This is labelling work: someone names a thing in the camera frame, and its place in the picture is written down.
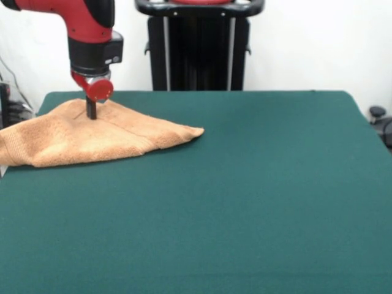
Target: green table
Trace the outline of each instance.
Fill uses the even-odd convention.
[[[46,113],[80,93],[52,93]],[[392,158],[344,92],[117,92],[192,143],[11,168],[0,293],[391,293]]]

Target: folded towel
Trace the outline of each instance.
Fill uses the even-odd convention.
[[[0,131],[0,165],[50,167],[141,156],[204,133],[202,128],[143,115],[111,100],[97,104],[95,121],[86,102],[67,101],[46,115]]]

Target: black equipment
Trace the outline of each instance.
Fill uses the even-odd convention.
[[[386,110],[379,106],[373,106],[370,108],[370,114],[372,115],[371,124],[385,146],[392,148],[392,116],[384,117]]]
[[[249,50],[247,17],[264,0],[135,0],[148,20],[153,90],[242,90]]]

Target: black knob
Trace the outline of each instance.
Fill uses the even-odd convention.
[[[372,106],[370,108],[370,114],[374,117],[374,118],[381,118],[382,116],[384,116],[386,113],[385,108],[382,108],[380,106]]]

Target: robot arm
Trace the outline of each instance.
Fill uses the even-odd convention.
[[[115,0],[0,0],[14,10],[55,13],[66,23],[72,78],[86,93],[87,114],[113,93],[109,65],[123,58],[123,37],[112,30]]]

